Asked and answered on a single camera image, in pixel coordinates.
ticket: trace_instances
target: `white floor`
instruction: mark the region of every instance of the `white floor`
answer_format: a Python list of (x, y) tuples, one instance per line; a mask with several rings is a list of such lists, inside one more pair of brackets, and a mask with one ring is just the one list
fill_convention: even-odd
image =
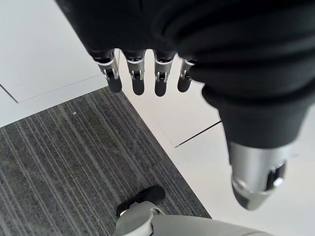
[[(148, 75), (152, 74), (152, 71), (146, 69), (145, 73), (147, 74), (146, 84), (150, 84), (151, 80), (154, 81), (153, 75)], [(128, 74), (121, 74), (121, 76), (123, 81), (130, 80)], [(157, 119), (156, 111), (150, 108), (150, 99), (156, 100), (153, 88), (146, 89), (145, 99), (134, 95), (131, 87), (125, 86), (124, 92), (214, 219), (264, 230), (276, 236), (315, 235), (313, 224), (315, 185), (312, 183), (315, 179), (315, 158), (313, 157), (315, 126), (312, 119), (315, 118), (315, 108), (304, 124), (303, 132), (296, 143), (296, 151), (288, 162), (285, 182), (265, 205), (257, 211), (249, 212), (238, 205), (231, 190), (231, 169), (221, 124), (174, 148), (173, 141), (179, 141), (172, 138), (173, 132), (176, 131), (175, 128), (171, 128), (174, 121), (170, 120), (168, 129), (165, 130), (167, 126), (161, 125), (165, 121), (161, 122)], [(162, 109), (161, 104), (153, 103), (155, 103), (155, 110)], [(201, 105), (200, 109), (206, 109), (206, 107)], [(211, 107), (208, 112), (208, 124), (211, 125), (219, 117)], [(183, 126), (182, 129), (189, 125), (190, 131), (195, 125), (195, 123), (182, 123), (180, 118), (177, 119), (177, 123), (177, 126), (179, 124)], [(186, 133), (181, 130), (178, 132), (181, 134), (180, 139), (183, 139)]]

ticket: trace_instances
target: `gray carpet tile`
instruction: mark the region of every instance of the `gray carpet tile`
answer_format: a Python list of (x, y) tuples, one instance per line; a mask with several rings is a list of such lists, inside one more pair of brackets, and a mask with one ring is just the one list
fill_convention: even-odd
[(164, 212), (210, 217), (122, 92), (0, 129), (0, 235), (111, 235), (118, 204), (155, 184)]

